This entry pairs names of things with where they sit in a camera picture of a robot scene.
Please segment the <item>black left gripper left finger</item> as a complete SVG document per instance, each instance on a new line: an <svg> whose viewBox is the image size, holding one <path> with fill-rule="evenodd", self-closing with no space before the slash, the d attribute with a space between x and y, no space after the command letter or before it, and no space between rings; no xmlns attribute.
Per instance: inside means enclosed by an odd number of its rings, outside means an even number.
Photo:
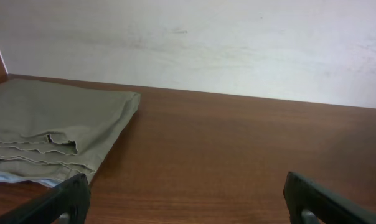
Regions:
<svg viewBox="0 0 376 224"><path fill-rule="evenodd" d="M53 223L62 215L69 223L84 224L90 208L85 174L77 174L48 192L0 216L0 224Z"/></svg>

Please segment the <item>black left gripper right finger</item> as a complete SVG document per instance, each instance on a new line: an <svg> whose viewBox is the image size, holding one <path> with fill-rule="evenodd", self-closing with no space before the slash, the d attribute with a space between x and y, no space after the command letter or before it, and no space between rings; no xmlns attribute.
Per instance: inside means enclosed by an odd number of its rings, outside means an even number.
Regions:
<svg viewBox="0 0 376 224"><path fill-rule="evenodd" d="M283 195L292 224L376 224L375 213L296 172L288 172Z"/></svg>

